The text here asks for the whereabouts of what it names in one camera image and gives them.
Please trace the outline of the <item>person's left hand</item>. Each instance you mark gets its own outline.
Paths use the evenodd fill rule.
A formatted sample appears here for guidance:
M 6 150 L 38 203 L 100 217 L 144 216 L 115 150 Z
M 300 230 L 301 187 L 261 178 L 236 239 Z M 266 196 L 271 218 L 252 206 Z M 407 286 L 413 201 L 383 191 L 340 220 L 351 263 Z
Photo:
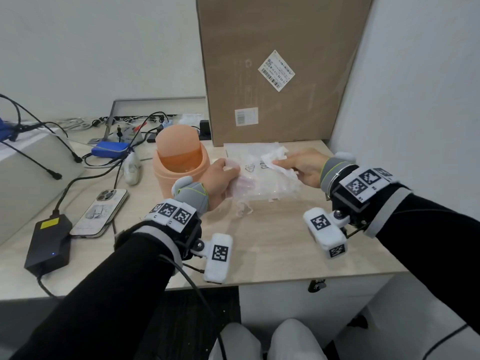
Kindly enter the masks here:
M 220 159 L 213 162 L 199 180 L 208 196 L 209 212 L 214 211 L 225 201 L 227 189 L 231 183 L 231 181 L 223 181 L 220 177 Z

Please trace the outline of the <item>person's right hand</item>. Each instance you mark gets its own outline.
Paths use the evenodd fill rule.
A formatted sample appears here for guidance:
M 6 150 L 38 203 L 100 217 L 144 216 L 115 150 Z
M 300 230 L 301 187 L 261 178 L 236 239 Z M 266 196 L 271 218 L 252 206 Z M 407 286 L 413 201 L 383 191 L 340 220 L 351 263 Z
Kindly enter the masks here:
M 329 157 L 313 148 L 307 148 L 300 151 L 307 151 L 309 153 L 309 164 L 308 168 L 305 170 L 294 170 L 297 172 L 298 179 L 309 187 L 320 188 L 322 169 L 327 163 Z

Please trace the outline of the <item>white tissue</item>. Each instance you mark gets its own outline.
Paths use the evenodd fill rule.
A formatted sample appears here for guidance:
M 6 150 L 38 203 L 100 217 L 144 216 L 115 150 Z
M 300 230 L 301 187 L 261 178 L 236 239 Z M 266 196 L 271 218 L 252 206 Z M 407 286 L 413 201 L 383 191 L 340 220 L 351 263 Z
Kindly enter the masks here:
M 285 146 L 280 146 L 278 148 L 275 148 L 271 152 L 261 155 L 260 161 L 264 163 L 267 168 L 272 169 L 273 171 L 287 177 L 288 179 L 297 181 L 298 175 L 293 169 L 285 169 L 274 164 L 274 161 L 285 160 L 287 158 L 288 152 L 289 151 Z

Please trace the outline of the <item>clear plastic bag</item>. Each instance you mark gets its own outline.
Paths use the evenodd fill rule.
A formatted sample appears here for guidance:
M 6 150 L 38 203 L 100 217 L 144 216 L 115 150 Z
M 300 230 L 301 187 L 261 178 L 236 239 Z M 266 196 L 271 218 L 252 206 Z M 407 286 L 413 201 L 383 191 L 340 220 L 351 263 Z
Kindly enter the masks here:
M 250 198 L 274 200 L 296 195 L 301 188 L 300 180 L 292 180 L 267 168 L 260 157 L 283 146 L 274 143 L 226 143 L 227 159 L 240 167 L 239 176 L 231 181 L 227 198 Z

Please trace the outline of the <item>person's left forearm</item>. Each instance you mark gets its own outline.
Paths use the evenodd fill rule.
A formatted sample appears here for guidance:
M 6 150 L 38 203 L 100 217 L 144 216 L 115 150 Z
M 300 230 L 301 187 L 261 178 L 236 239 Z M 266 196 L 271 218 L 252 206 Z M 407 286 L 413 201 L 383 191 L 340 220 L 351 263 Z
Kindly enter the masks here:
M 9 360 L 132 360 L 190 238 L 201 237 L 196 216 L 181 232 L 142 221 L 118 236 L 114 252 L 64 297 Z

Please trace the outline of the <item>person's right forearm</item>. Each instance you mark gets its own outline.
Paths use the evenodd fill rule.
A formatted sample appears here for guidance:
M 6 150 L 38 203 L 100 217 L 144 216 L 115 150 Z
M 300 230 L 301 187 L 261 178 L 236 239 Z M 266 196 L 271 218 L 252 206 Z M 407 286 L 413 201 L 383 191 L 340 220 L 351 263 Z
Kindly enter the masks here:
M 409 193 L 375 235 L 480 335 L 480 222 Z

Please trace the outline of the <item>torn plastic scrap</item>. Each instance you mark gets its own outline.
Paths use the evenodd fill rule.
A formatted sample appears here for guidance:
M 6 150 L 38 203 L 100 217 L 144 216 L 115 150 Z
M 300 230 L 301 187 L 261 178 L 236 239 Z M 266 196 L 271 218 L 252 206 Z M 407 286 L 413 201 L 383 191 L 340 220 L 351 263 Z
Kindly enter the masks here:
M 237 218 L 242 218 L 244 216 L 250 215 L 253 213 L 254 209 L 252 208 L 252 202 L 254 200 L 250 198 L 235 198 L 229 197 L 226 199 L 226 202 L 235 214 Z

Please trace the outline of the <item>orange swing-lid trash bin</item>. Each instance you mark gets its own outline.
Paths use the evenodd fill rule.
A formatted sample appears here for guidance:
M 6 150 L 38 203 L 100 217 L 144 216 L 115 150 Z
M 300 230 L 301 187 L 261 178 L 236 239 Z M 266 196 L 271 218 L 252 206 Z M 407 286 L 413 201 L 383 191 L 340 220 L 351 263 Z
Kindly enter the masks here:
M 173 198 L 172 188 L 178 179 L 191 176 L 196 181 L 211 165 L 193 126 L 168 126 L 157 134 L 155 144 L 153 172 L 164 198 Z

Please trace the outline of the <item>small clear plastic wrapper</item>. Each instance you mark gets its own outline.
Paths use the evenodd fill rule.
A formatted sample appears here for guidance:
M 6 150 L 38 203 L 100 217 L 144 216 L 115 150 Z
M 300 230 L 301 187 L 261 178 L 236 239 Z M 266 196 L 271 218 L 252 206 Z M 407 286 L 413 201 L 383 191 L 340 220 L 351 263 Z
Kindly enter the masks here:
M 203 114 L 177 114 L 175 117 L 177 125 L 187 125 L 200 128 L 200 122 L 206 120 Z

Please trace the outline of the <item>white handheld device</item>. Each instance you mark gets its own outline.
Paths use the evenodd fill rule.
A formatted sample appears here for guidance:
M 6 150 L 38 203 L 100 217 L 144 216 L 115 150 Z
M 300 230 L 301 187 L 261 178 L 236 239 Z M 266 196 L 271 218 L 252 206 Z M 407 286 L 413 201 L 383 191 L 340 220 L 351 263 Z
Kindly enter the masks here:
M 128 186 L 135 186 L 141 180 L 142 162 L 135 151 L 131 151 L 123 161 L 123 176 Z

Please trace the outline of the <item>large cardboard box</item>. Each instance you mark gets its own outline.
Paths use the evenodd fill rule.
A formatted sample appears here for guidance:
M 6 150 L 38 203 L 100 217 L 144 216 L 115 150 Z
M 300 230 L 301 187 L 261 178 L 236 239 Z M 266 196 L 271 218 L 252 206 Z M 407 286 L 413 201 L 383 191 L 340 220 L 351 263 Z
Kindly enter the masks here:
M 196 0 L 214 146 L 331 138 L 373 0 Z

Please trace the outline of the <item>blue pouch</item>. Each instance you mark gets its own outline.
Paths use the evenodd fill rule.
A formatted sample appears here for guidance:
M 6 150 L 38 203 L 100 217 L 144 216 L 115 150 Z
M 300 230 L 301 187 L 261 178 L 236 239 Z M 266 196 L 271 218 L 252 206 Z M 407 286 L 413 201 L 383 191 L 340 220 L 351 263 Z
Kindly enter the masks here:
M 122 157 L 129 148 L 127 142 L 100 141 L 91 149 L 91 155 L 101 158 Z

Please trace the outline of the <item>smartphone with clear case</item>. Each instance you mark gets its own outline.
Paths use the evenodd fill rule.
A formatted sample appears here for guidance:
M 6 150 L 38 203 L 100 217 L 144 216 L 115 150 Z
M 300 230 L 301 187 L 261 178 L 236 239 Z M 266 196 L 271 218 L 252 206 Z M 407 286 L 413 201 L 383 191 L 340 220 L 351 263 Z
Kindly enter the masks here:
M 69 234 L 73 239 L 96 239 L 109 228 L 129 197 L 126 189 L 105 189 L 84 212 Z

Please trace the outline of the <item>black power adapter yellow label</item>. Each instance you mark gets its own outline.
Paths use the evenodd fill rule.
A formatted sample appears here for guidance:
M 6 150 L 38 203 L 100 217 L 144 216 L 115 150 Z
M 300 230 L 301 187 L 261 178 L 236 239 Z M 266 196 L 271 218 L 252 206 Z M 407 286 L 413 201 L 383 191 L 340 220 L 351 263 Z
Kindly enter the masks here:
M 55 214 L 35 224 L 24 268 L 39 278 L 67 266 L 70 261 L 73 224 L 64 214 Z

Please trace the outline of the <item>blue object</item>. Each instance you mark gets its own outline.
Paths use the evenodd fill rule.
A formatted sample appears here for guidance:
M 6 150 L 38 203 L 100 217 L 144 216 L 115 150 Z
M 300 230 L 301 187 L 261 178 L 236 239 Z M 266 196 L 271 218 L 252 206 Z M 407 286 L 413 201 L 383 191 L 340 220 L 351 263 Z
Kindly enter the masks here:
M 17 124 L 9 121 L 4 121 L 0 117 L 0 142 L 5 140 L 11 140 L 12 137 L 16 136 Z

